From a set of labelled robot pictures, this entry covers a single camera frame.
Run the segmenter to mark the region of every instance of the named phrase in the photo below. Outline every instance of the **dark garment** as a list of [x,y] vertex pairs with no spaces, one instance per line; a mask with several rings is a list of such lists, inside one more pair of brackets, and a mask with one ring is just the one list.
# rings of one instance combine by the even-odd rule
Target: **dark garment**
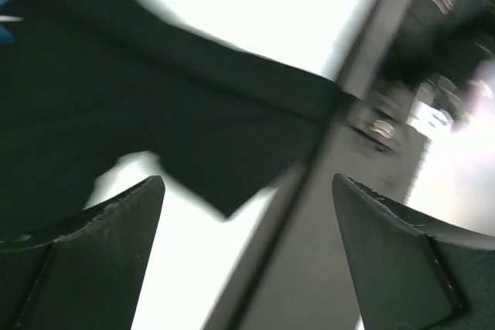
[[135,151],[229,216],[311,152],[340,96],[133,0],[10,0],[0,14],[24,19],[0,45],[0,236],[81,210]]

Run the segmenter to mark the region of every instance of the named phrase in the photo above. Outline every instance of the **black object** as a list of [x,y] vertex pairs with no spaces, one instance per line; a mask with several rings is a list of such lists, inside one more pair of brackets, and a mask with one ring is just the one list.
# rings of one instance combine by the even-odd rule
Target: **black object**
[[[470,290],[451,288],[456,287],[456,280],[465,282],[464,278],[452,275],[456,269],[451,266],[455,264],[453,255],[448,264],[436,266],[435,257],[441,259],[435,255],[438,246],[429,246],[430,240],[420,233],[411,239],[406,229],[401,234],[404,249],[400,251],[385,236],[392,227],[374,226],[374,238],[383,239],[375,240],[377,246],[373,249],[379,251],[383,248],[387,259],[376,261],[372,271],[360,270],[354,255],[354,261],[350,255],[347,259],[344,247],[349,248],[352,240],[348,235],[343,243],[333,207],[335,194],[331,183],[335,174],[348,175],[398,205],[404,202],[427,141],[406,125],[405,116],[415,100],[423,74],[433,73],[439,67],[435,59],[437,43],[431,45],[433,50],[430,53],[418,52],[408,46],[414,45],[410,38],[417,37],[418,32],[433,32],[442,41],[448,40],[442,38],[452,37],[454,34],[449,33],[453,30],[457,32],[458,20],[465,13],[460,9],[462,2],[450,1],[452,9],[447,9],[445,17],[439,16],[437,21],[433,20],[434,24],[427,24],[428,20],[424,19],[414,26],[417,28],[415,32],[411,32],[414,31],[411,28],[409,32],[402,30],[400,37],[396,37],[411,14],[411,7],[418,4],[417,0],[377,0],[337,78],[337,83],[348,94],[343,96],[340,107],[329,119],[326,134],[309,166],[296,165],[280,179],[278,195],[258,225],[210,314],[205,330],[349,330],[356,327],[360,311],[367,330],[444,329],[443,325],[435,326],[450,324],[444,321],[459,313],[464,313],[463,321],[474,321],[467,328],[493,328],[493,316],[490,317],[486,311],[490,305],[488,297],[481,303],[483,320],[478,321],[476,309],[474,312],[469,309],[480,301],[480,296]],[[476,17],[484,17],[479,9],[475,13]],[[404,61],[408,53],[409,56],[412,53],[418,57],[415,62],[419,65],[416,66],[425,69],[420,74],[407,76],[404,71],[414,70],[415,66],[390,71],[391,58],[387,58],[387,54],[397,48],[402,49]],[[422,60],[424,56],[432,59]],[[381,230],[388,227],[388,232]],[[391,250],[385,256],[388,244]],[[414,256],[407,256],[407,247]],[[394,272],[394,277],[397,280],[402,278],[404,282],[401,286],[390,287],[392,283],[387,282],[386,272],[378,271],[380,267],[386,270],[394,266],[391,261],[394,254],[397,254],[396,259],[398,254],[404,254],[401,257],[405,262],[396,267],[402,267],[403,271]],[[411,273],[406,268],[408,258],[422,270],[424,281],[407,282],[408,273]],[[465,269],[459,272],[459,276],[465,275],[473,280],[475,271],[475,268],[471,271]],[[361,275],[358,282],[357,272]],[[486,267],[480,267],[482,272],[486,272]],[[369,284],[374,284],[374,287],[365,286],[365,277],[374,274],[377,276],[371,278]],[[378,290],[380,277],[384,280],[385,289],[377,293],[377,302],[371,303],[370,291]],[[431,295],[432,298],[420,302],[421,290],[425,291],[422,293],[425,297]],[[408,294],[415,296],[403,298]],[[401,299],[404,302],[395,305],[394,302]],[[380,313],[377,311],[383,311],[384,317],[378,318]]]
[[162,209],[161,177],[0,242],[0,329],[130,329]]
[[495,326],[495,238],[333,180],[340,232],[366,330]]

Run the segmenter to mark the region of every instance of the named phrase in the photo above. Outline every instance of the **blue object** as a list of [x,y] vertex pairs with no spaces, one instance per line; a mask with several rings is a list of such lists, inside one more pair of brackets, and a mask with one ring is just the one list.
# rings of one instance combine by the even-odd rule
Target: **blue object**
[[[2,11],[2,6],[6,4],[9,0],[0,0],[0,12]],[[0,44],[13,43],[15,38],[5,27],[0,25]]]

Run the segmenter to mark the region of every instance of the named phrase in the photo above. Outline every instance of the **blurry background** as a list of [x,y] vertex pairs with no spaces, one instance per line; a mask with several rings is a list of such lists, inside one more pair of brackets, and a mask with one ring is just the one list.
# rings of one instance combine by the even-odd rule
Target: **blurry background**
[[[139,1],[181,27],[327,77],[335,76],[370,5],[370,0]],[[98,179],[89,203],[154,174],[162,170],[152,154],[129,155]],[[199,330],[275,190],[261,190],[224,221],[164,177],[165,202],[133,330]]]

